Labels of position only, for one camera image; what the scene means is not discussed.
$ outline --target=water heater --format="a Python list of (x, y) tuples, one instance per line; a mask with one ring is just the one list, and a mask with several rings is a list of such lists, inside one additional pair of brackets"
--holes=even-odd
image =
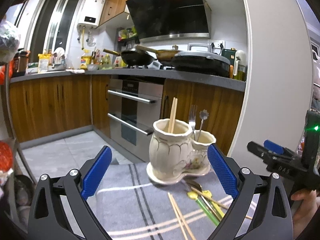
[(105, 0), (85, 0), (78, 26), (98, 27), (104, 3)]

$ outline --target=green utensil handle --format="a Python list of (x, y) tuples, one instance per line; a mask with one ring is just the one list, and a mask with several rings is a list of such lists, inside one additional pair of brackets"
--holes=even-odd
[(204, 213), (210, 218), (210, 220), (218, 226), (219, 221), (216, 219), (216, 217), (206, 208), (206, 206), (200, 201), (200, 199), (196, 200), (196, 203), (201, 207), (201, 209), (204, 211)]

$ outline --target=blue gripper pad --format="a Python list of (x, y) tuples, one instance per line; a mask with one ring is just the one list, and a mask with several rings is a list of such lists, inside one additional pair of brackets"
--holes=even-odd
[(284, 151), (283, 151), (283, 147), (270, 141), (270, 140), (265, 140), (264, 143), (263, 143), (263, 146), (268, 149), (269, 151), (272, 151), (276, 154), (283, 154)]
[(81, 196), (84, 200), (94, 195), (111, 161), (112, 151), (106, 147), (83, 179)]
[(239, 194), (236, 176), (213, 145), (208, 147), (208, 159), (218, 176), (224, 192), (235, 199)]

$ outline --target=fork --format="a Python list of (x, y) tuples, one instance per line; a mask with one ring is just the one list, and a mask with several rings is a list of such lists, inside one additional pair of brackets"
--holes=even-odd
[(189, 125), (192, 128), (193, 137), (194, 137), (195, 140), (196, 140), (196, 134), (195, 134), (196, 112), (197, 112), (197, 106), (191, 105), (190, 112), (189, 112)]

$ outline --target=metal screw head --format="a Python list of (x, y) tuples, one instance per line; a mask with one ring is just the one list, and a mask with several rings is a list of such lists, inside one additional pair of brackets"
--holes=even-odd
[(69, 173), (71, 176), (76, 176), (78, 174), (77, 170), (71, 170)]
[(250, 170), (248, 168), (242, 168), (242, 173), (243, 174), (249, 174), (250, 173)]
[(41, 180), (46, 180), (48, 178), (48, 175), (47, 174), (43, 174), (41, 175), (40, 179)]
[(279, 174), (278, 173), (272, 173), (272, 177), (274, 177), (275, 179), (279, 179), (280, 178), (280, 176), (279, 176)]

